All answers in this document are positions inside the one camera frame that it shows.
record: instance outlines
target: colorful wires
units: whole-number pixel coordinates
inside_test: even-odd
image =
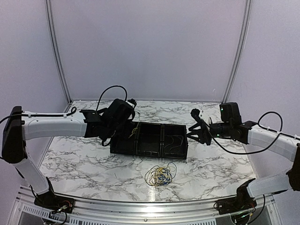
[[[170,162],[166,167],[155,165],[145,174],[145,182],[150,186],[162,186],[170,184],[177,173],[177,166]]]

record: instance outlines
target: black tray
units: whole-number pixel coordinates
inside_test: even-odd
[[[130,138],[111,139],[110,152],[115,154],[186,159],[188,154],[185,125],[140,122]]]

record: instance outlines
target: lavender wall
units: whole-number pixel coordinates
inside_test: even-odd
[[[300,2],[254,1],[247,42],[230,101],[239,103],[243,120],[257,121],[266,111],[277,111],[283,130],[300,135]],[[276,116],[263,123],[279,129]],[[248,151],[255,148],[247,146]],[[271,152],[251,156],[260,177],[280,173],[292,164]],[[300,224],[300,192],[276,196],[284,225]]]
[[[0,1],[0,118],[15,105],[36,112],[61,112],[66,101],[51,48],[43,0]],[[28,141],[38,161],[46,139]],[[12,165],[0,160],[0,223],[7,224],[22,182]]]
[[[53,0],[73,99],[114,84],[137,99],[221,101],[244,0]],[[122,97],[122,90],[104,98]]]

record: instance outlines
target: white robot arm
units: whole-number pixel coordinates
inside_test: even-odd
[[[77,112],[72,108],[70,113],[43,114],[23,112],[20,106],[15,106],[11,115],[5,118],[8,121],[3,131],[2,159],[12,164],[29,182],[37,193],[36,205],[54,210],[57,206],[62,207],[65,201],[74,205],[73,199],[55,195],[49,179],[27,154],[26,140],[53,136],[99,137],[102,145],[107,146],[108,138],[123,132],[125,127],[130,128],[135,106],[134,99],[127,102],[115,99],[108,108],[98,111]]]
[[[189,128],[190,133],[187,136],[207,145],[210,145],[213,139],[225,151],[238,155],[257,152],[230,152],[220,145],[216,138],[233,139],[243,144],[263,147],[264,149],[258,152],[273,151],[293,162],[293,167],[281,174],[245,182],[237,189],[236,197],[216,201],[219,213],[250,209],[253,205],[256,206],[255,198],[260,195],[278,194],[290,189],[300,191],[300,138],[262,127],[256,122],[242,123],[237,103],[221,104],[220,111],[223,123],[212,123],[204,111],[193,109],[191,115],[197,123]]]

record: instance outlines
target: marble table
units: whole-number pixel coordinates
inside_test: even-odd
[[[100,108],[111,102],[103,101]],[[96,101],[76,101],[72,106],[95,109]],[[195,124],[192,109],[204,110],[213,122],[220,121],[216,103],[138,101],[142,122]],[[234,141],[219,140],[227,149],[245,152]],[[173,182],[151,187],[145,173],[153,166],[174,162],[178,168]],[[236,188],[255,178],[247,156],[226,153],[213,141],[210,146],[188,140],[186,160],[157,159],[110,154],[98,138],[55,137],[41,164],[41,171],[58,193],[85,198],[129,202],[176,202],[202,200],[236,194]]]

